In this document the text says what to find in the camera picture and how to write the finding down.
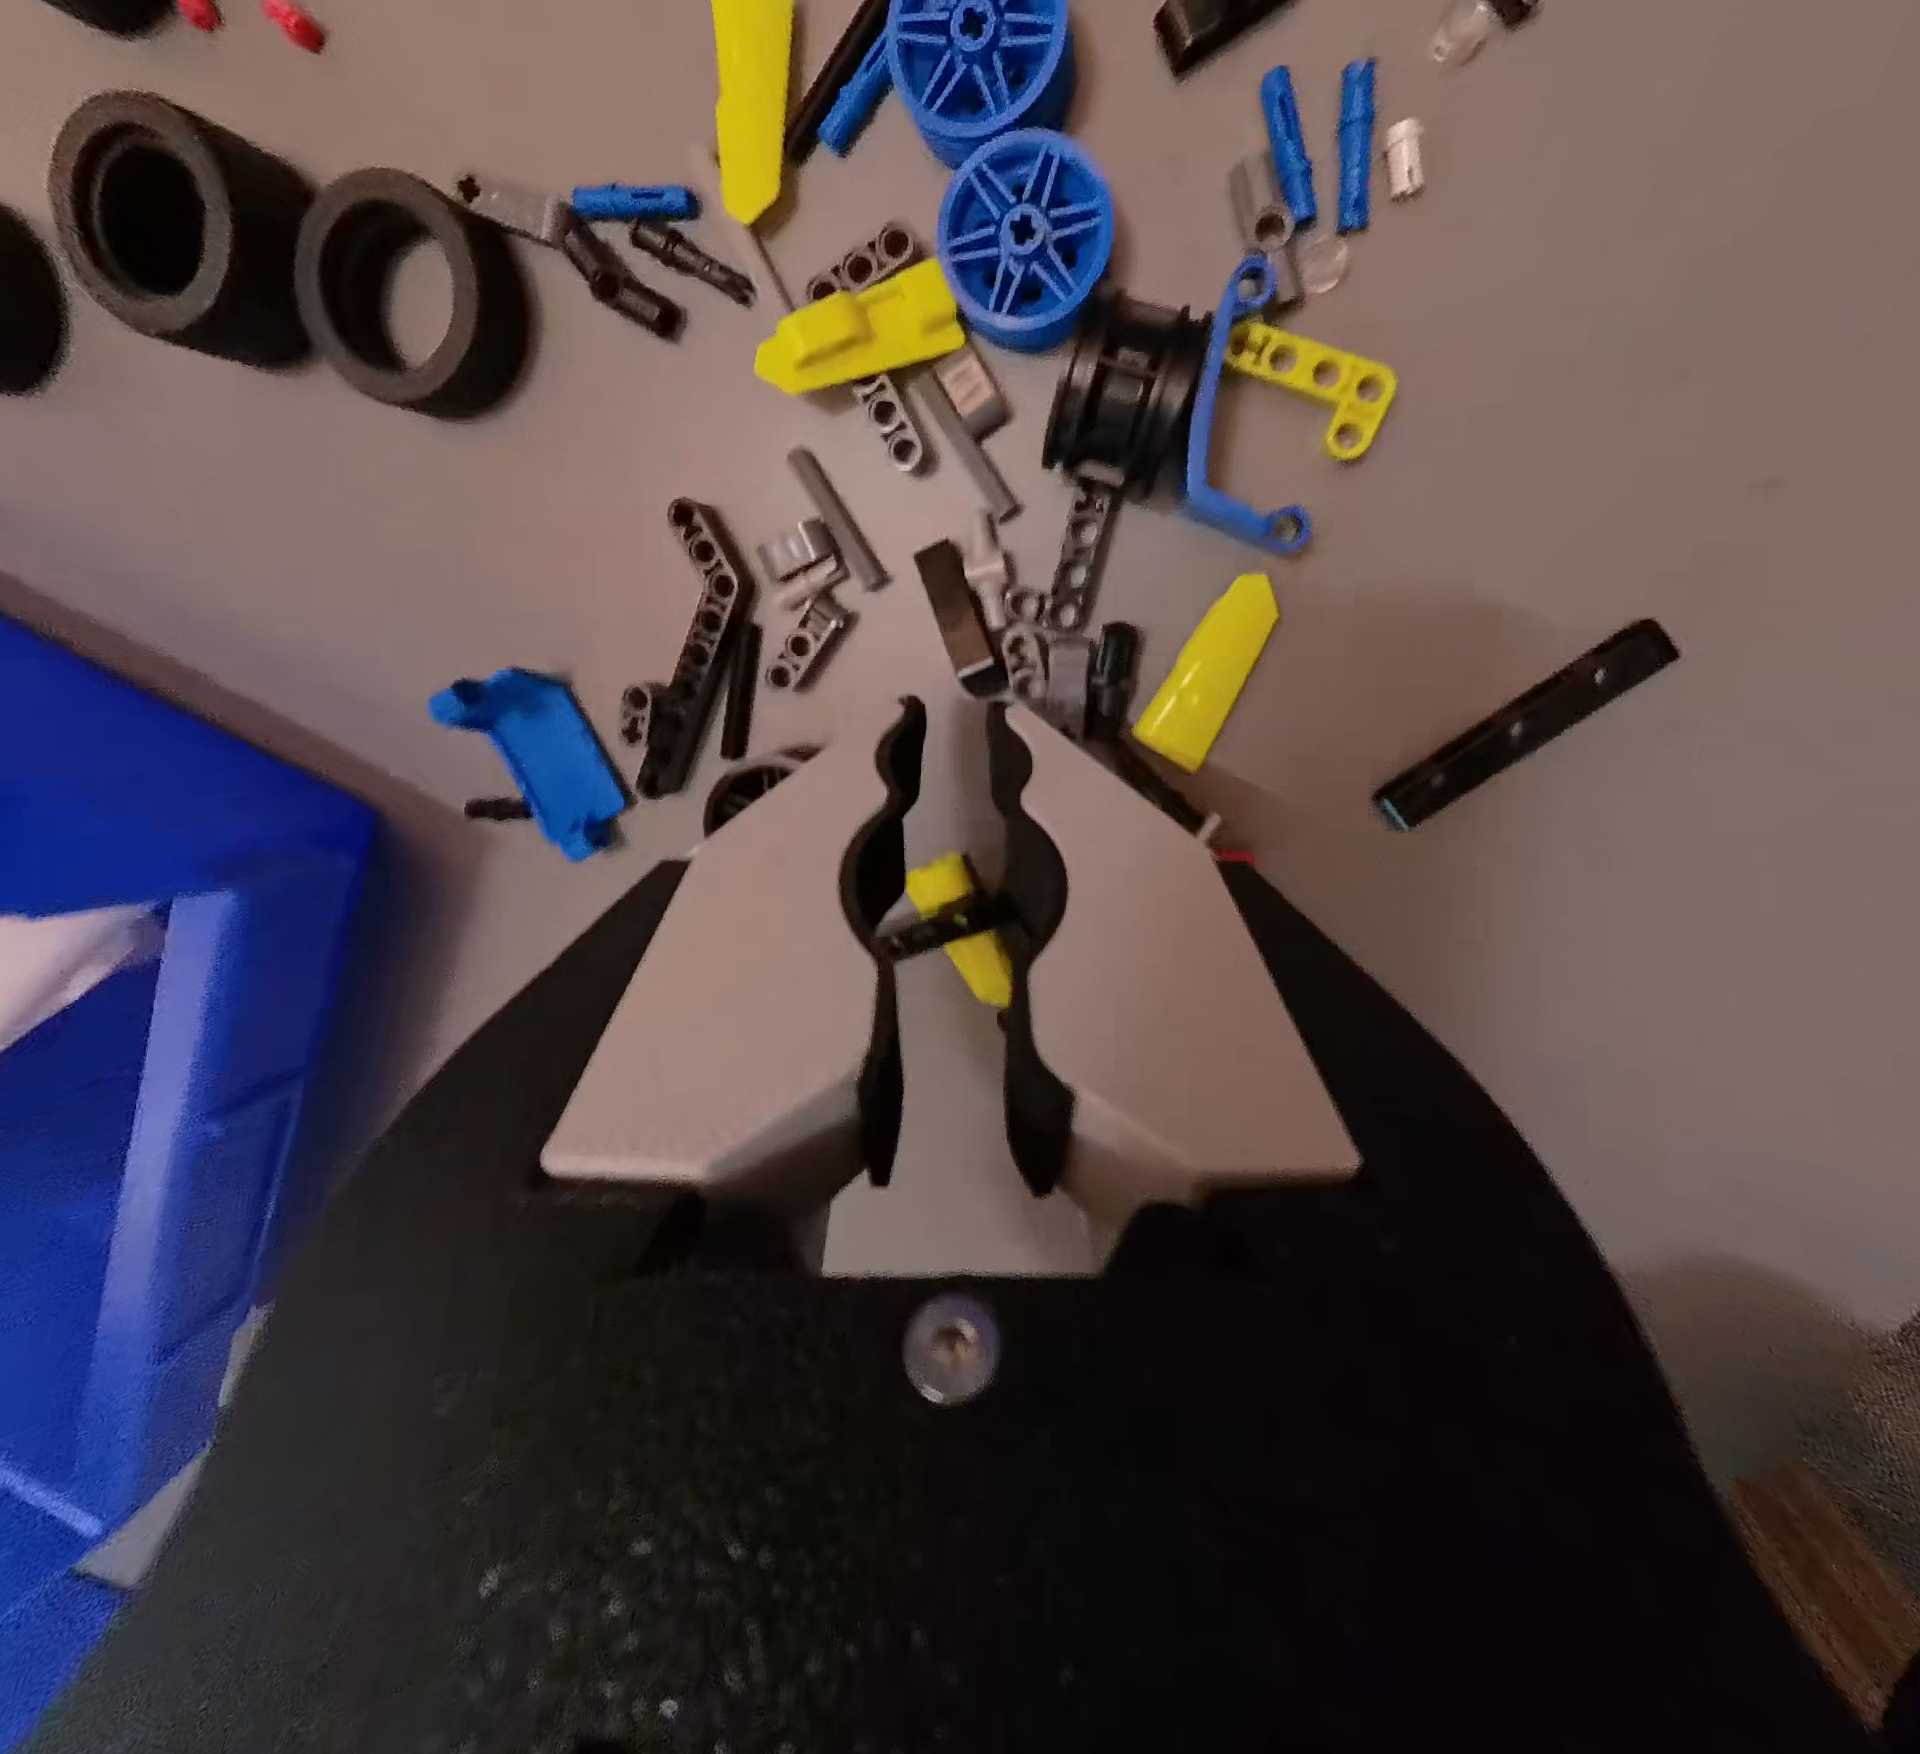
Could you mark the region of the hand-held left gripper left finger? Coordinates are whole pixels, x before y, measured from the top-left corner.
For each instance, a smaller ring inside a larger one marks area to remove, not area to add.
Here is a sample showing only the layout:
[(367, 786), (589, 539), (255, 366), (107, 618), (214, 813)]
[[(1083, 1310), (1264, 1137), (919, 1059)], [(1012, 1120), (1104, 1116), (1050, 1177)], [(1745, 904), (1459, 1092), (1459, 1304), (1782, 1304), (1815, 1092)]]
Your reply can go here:
[(881, 704), (660, 870), (666, 907), (543, 1142), (547, 1179), (763, 1207), (889, 1184), (902, 1042), (881, 924), (922, 749), (922, 700)]

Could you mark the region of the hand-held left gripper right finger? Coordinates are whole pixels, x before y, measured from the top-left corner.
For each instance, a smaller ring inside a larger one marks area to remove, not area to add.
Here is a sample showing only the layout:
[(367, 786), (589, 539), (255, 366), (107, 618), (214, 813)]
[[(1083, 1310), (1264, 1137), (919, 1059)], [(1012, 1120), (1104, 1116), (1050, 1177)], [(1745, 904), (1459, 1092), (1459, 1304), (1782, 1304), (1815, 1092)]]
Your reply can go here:
[(1337, 1187), (1361, 1156), (1210, 847), (1036, 714), (986, 712), (1015, 981), (1002, 1127), (1077, 1211)]

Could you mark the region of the black lego pin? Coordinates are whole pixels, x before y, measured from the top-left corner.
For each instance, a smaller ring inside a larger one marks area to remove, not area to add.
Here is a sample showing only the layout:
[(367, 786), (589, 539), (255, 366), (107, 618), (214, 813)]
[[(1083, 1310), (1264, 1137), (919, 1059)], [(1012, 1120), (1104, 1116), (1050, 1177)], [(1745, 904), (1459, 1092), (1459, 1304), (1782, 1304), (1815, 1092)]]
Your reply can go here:
[(976, 938), (996, 938), (1009, 929), (1019, 929), (1019, 911), (1012, 898), (999, 892), (972, 892), (912, 924), (886, 927), (878, 932), (878, 951), (891, 964), (905, 964), (929, 951), (966, 945)]

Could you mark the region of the small yellow lego piece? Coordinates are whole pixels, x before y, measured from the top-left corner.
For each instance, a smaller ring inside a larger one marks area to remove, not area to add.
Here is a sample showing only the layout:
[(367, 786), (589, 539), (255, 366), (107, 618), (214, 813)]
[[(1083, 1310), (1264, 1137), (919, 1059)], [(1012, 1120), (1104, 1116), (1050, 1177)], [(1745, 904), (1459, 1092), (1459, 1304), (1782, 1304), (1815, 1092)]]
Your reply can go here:
[[(902, 878), (902, 895), (918, 917), (931, 914), (938, 907), (972, 892), (988, 890), (979, 887), (966, 855), (942, 855), (919, 870), (905, 871)], [(976, 1003), (995, 1011), (1006, 1011), (1012, 1006), (1015, 959), (1002, 935), (976, 938), (966, 945), (951, 945), (942, 951)]]

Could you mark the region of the black lego wheel rim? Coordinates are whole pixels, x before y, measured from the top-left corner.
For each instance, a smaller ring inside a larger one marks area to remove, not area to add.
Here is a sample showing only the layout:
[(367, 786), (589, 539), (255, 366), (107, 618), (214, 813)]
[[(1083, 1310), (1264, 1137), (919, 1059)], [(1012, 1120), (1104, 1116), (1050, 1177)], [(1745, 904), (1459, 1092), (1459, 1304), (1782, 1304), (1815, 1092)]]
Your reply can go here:
[(718, 834), (817, 754), (817, 744), (794, 744), (723, 767), (704, 800), (704, 837)]
[(1100, 290), (1073, 330), (1043, 428), (1043, 467), (1147, 501), (1188, 450), (1208, 323), (1188, 306)]

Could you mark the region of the blue lego panel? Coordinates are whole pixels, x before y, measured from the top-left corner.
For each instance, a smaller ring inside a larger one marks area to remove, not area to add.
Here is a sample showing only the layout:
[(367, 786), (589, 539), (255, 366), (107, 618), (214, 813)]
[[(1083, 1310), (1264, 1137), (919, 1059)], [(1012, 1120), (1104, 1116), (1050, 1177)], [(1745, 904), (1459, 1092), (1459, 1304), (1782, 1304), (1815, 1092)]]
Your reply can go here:
[(614, 847), (631, 798), (563, 682), (508, 667), (443, 687), (428, 712), (448, 730), (486, 736), (516, 780), (513, 798), (468, 800), (468, 820), (532, 820), (572, 863)]

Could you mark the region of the yellow pointed lego panel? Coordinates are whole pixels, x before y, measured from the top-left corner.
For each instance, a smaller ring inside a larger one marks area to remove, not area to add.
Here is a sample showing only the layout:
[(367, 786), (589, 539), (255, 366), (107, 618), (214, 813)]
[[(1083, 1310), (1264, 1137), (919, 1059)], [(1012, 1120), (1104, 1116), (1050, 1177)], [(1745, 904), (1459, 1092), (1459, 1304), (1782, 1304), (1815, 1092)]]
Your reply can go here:
[(1130, 726), (1130, 742), (1178, 771), (1198, 771), (1281, 620), (1264, 572), (1235, 575), (1181, 645), (1161, 687)]
[(710, 0), (720, 198), (747, 228), (780, 199), (794, 13), (798, 0)]

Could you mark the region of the black angled lego beam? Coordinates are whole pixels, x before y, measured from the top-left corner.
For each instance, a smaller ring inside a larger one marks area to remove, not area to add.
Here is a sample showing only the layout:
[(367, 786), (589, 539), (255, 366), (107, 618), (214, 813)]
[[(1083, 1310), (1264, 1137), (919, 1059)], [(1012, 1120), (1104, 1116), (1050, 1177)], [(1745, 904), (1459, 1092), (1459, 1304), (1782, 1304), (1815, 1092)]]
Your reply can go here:
[(669, 682), (620, 693), (617, 733), (637, 753), (636, 798), (644, 804), (683, 793), (755, 603), (753, 565), (713, 508), (678, 495), (666, 524), (697, 575), (697, 603)]

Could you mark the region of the long black lego beam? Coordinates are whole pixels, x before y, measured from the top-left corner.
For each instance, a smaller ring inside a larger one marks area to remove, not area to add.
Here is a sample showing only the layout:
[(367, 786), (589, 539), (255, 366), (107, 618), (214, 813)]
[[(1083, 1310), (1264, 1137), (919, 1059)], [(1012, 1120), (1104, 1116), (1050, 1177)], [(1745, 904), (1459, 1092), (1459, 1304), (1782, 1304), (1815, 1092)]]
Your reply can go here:
[(1676, 638), (1638, 618), (1374, 790), (1374, 810), (1412, 833), (1681, 660)]

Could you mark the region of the scattered small lego pieces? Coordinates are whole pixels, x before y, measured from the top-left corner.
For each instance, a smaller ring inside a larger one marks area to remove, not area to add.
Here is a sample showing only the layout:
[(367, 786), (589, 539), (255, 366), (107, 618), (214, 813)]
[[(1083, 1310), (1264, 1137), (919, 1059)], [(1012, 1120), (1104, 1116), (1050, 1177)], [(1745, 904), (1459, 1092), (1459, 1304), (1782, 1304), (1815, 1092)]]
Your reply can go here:
[[(1492, 27), (1492, 10), (1485, 0), (1476, 0), (1468, 20), (1472, 24), (1468, 31), (1472, 31), (1472, 38), (1478, 40)], [(1415, 159), (1411, 146), (1412, 128), (1415, 125), (1408, 119), (1399, 122), (1391, 135), (1394, 146), (1388, 149), (1388, 165), (1395, 175), (1394, 181), (1395, 199), (1419, 192), (1412, 175)], [(567, 253), (567, 263), (575, 265), (580, 279), (586, 279), (593, 296), (604, 306), (617, 306), (617, 310), (623, 316), (631, 316), (637, 326), (660, 329), (660, 334), (666, 334), (680, 320), (666, 302), (660, 302), (659, 296), (649, 299), (649, 290), (644, 294), (641, 284), (623, 275), (623, 265), (610, 252), (604, 252), (604, 242), (589, 225), (589, 216), (583, 216), (572, 199), (547, 198), (526, 189), (493, 186), (473, 175), (455, 181), (455, 199), (469, 210), (475, 210), (482, 219), (493, 223), (498, 230), (509, 230), (516, 238)], [(1251, 253), (1257, 252), (1268, 253), (1268, 259), (1275, 265), (1280, 287), (1275, 299), (1271, 302), (1271, 309), (1275, 310), (1285, 299), (1281, 263), (1291, 265), (1291, 259), (1285, 256), (1285, 242), (1254, 247)], [(872, 275), (867, 287), (878, 284), (891, 275), (881, 269), (881, 275)], [(817, 302), (839, 290), (835, 282), (838, 277), (828, 275), (827, 284), (831, 290), (822, 290), (808, 302)], [(961, 363), (963, 350), (955, 350), (945, 359), (929, 359), (926, 366), (918, 367), (945, 370), (958, 367)], [(792, 609), (792, 626), (782, 635), (782, 646), (778, 655), (767, 658), (767, 667), (760, 673), (763, 687), (770, 693), (800, 690), (804, 682), (808, 677), (808, 670), (814, 670), (814, 665), (827, 658), (831, 640), (838, 638), (838, 629), (847, 620), (838, 609), (838, 602), (831, 598), (831, 589), (839, 581), (847, 581), (847, 575), (858, 575), (864, 589), (881, 589), (889, 581), (886, 571), (878, 568), (872, 545), (858, 531), (858, 522), (839, 504), (839, 495), (831, 487), (831, 478), (822, 472), (817, 457), (794, 448), (790, 454), (790, 464), (794, 478), (811, 499), (814, 515), (804, 519), (800, 528), (785, 542), (772, 542), (760, 549), (760, 565), (767, 568), (770, 581), (785, 586), (790, 593), (785, 606)], [(975, 472), (979, 472), (979, 478), (986, 482), (982, 495), (988, 508), (982, 524), (988, 531), (996, 522), (1019, 512), (1016, 495), (1012, 495), (1012, 491), (1002, 487), (992, 461), (982, 461)], [(1009, 640), (1015, 640), (1015, 635), (1026, 638), (1035, 635), (1035, 629), (1040, 629), (1043, 638), (1055, 638), (1056, 645), (1062, 645), (1064, 638), (1073, 635), (1073, 629), (1080, 629), (1084, 618), (1083, 596), (1089, 596), (1092, 583), (1083, 586), (1083, 581), (1089, 581), (1089, 572), (1093, 568), (1096, 548), (1103, 545), (1110, 511), (1116, 508), (1116, 494), (1089, 482), (1077, 484), (1073, 494), (1080, 495), (1073, 504), (1080, 511), (1077, 512), (1080, 524), (1069, 528), (1062, 554), (1062, 579), (1056, 581), (1055, 596), (1047, 598), (1036, 596), (1040, 603), (1030, 609), (1027, 620), (1016, 620), (1012, 626)], [(992, 687), (988, 675), (995, 675), (996, 682), (999, 670), (999, 660), (995, 658), (996, 638), (988, 638), (982, 632), (992, 615), (986, 620), (979, 618), (986, 609), (979, 606), (979, 602), (975, 602), (972, 581), (961, 579), (955, 581), (955, 586), (963, 632), (975, 632), (986, 640), (986, 660), (968, 675), (975, 690), (986, 690)], [(747, 746), (741, 736), (747, 736), (748, 726), (747, 722), (748, 690), (741, 687), (747, 682), (744, 658), (748, 658), (747, 646), (738, 646), (728, 675), (733, 685), (728, 724), (720, 749), (728, 760), (734, 760), (738, 753)]]

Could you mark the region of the blue curved lego arch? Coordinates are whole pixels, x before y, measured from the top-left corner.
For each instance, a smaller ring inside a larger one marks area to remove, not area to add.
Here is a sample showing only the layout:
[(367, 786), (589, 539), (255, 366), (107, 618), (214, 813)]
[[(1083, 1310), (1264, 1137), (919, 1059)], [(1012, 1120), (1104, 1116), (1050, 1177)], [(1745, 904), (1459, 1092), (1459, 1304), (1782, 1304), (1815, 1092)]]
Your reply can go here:
[(1280, 277), (1268, 253), (1243, 256), (1221, 290), (1205, 343), (1201, 370), (1190, 400), (1188, 460), (1178, 512), (1261, 556), (1294, 559), (1314, 542), (1314, 524), (1301, 508), (1258, 512), (1248, 501), (1215, 491), (1210, 478), (1210, 438), (1215, 400), (1228, 366), (1228, 343), (1235, 326), (1251, 323), (1275, 299)]

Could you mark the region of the yellow angled lego beam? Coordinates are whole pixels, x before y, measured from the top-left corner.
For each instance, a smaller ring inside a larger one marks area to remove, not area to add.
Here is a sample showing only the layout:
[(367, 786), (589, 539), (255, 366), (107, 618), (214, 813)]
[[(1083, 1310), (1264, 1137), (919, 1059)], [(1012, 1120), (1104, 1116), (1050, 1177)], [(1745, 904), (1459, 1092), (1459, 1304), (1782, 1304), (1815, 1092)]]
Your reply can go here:
[(1322, 448), (1338, 464), (1374, 450), (1399, 394), (1394, 367), (1258, 320), (1228, 334), (1224, 370), (1319, 408)]

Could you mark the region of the yellow wedge lego panel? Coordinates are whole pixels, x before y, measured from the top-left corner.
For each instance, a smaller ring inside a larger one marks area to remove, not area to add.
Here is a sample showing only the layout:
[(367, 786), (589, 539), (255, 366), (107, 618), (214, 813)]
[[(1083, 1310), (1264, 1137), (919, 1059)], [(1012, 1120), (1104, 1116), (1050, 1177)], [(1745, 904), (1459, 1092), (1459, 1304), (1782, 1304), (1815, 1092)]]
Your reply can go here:
[(785, 397), (867, 381), (968, 343), (938, 259), (919, 259), (858, 294), (798, 306), (755, 350), (755, 377)]

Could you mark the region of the blue lego wheel rim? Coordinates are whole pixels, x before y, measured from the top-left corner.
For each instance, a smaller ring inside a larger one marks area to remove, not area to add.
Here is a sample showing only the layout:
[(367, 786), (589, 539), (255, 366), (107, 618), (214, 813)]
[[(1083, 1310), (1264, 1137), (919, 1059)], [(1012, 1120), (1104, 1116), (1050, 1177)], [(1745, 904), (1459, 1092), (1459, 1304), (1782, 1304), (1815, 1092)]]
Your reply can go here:
[(963, 159), (933, 235), (972, 336), (1012, 353), (1047, 353), (1070, 340), (1107, 275), (1116, 206), (1073, 136), (1022, 128)]
[(886, 61), (926, 149), (958, 171), (1002, 135), (1062, 128), (1069, 0), (891, 0)]

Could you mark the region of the blue plastic bin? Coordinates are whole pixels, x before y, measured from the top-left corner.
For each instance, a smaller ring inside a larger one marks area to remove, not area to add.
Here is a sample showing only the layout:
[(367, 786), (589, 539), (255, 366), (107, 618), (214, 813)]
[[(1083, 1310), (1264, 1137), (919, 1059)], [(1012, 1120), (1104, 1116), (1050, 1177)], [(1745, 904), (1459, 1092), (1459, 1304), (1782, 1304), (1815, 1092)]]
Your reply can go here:
[(3, 921), (107, 971), (3, 1042), (3, 1742), (126, 1596), (261, 1288), (372, 810), (3, 618)]

